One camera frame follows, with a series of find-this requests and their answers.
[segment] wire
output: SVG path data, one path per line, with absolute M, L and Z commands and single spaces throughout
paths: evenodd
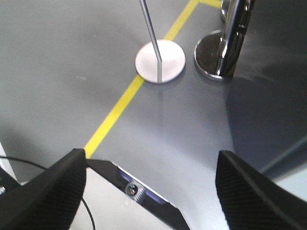
M 26 163 L 26 164 L 30 164 L 30 165 L 33 165 L 37 168 L 40 168 L 40 169 L 43 169 L 43 170 L 46 170 L 47 168 L 39 165 L 39 164 L 36 164 L 32 161 L 27 161 L 27 160 L 23 160 L 23 159 L 20 159 L 20 158 L 16 158 L 16 157 L 6 157 L 6 156 L 0 156 L 0 159 L 7 159 L 7 160 L 12 160 L 12 161 L 18 161 L 18 162 L 22 162 L 22 163 Z M 93 215 L 91 213 L 91 210 L 90 208 L 88 207 L 86 201 L 82 198 L 81 199 L 82 203 L 84 204 L 85 208 L 86 208 L 86 211 L 88 212 L 88 215 L 90 216 L 90 219 L 91 219 L 91 222 L 92 222 L 92 227 L 93 227 L 93 230 L 96 230 L 96 227 L 95 227 L 95 221 L 94 221 L 94 218 L 93 218 Z

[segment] silver pole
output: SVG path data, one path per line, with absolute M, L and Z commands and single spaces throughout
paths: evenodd
M 140 4 L 141 4 L 143 14 L 144 14 L 144 18 L 145 18 L 145 21 L 146 21 L 146 24 L 147 24 L 149 36 L 150 36 L 150 39 L 151 39 L 153 47 L 154 47 L 155 56 L 157 57 L 157 61 L 158 61 L 157 62 L 158 63 L 158 82 L 162 82 L 162 58 L 161 58 L 161 54 L 160 54 L 160 51 L 159 51 L 157 39 L 156 39 L 155 34 L 154 34 L 154 28 L 153 28 L 152 20 L 150 19 L 150 16 L 149 16 L 146 1 L 140 0 Z

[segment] yellow floor line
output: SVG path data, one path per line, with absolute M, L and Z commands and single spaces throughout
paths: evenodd
M 222 6 L 222 1 L 220 0 L 199 0 L 198 2 L 209 5 L 209 6 L 213 6 L 216 8 L 221 8 Z
M 164 39 L 173 40 L 183 25 L 186 23 L 186 21 L 189 19 L 193 11 L 195 10 L 196 6 L 198 5 L 200 1 L 198 0 L 190 0 L 184 10 L 181 12 L 171 29 L 168 31 Z M 218 2 L 217 0 L 208 0 L 207 1 L 209 5 L 215 4 Z M 96 151 L 100 143 L 103 141 L 103 139 L 106 137 L 110 129 L 113 127 L 113 125 L 116 123 L 120 115 L 124 112 L 128 104 L 131 102 L 137 91 L 140 89 L 140 87 L 143 85 L 144 79 L 137 75 L 130 86 L 126 89 L 122 97 L 119 99 L 119 101 L 116 103 L 114 108 L 111 110 L 111 112 L 108 114 L 108 116 L 105 118 L 105 120 L 102 122 L 100 127 L 96 130 L 94 135 L 91 137 L 91 139 L 88 141 L 88 143 L 85 145 L 84 149 L 86 152 L 86 157 L 91 158 L 93 153 Z

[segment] white round base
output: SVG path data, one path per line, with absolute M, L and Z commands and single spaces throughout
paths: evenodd
M 153 83 L 165 83 L 177 77 L 183 70 L 186 57 L 182 48 L 170 40 L 158 40 L 162 58 L 162 82 L 158 82 L 157 57 L 151 42 L 144 45 L 135 58 L 137 72 Z

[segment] bolt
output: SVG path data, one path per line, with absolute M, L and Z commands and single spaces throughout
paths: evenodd
M 5 187 L 0 187 L 0 195 L 3 195 L 3 194 L 5 194 L 5 192 L 6 192 L 6 189 L 5 189 Z
M 128 184 L 126 187 L 126 194 L 130 197 L 137 195 L 139 188 L 136 184 Z

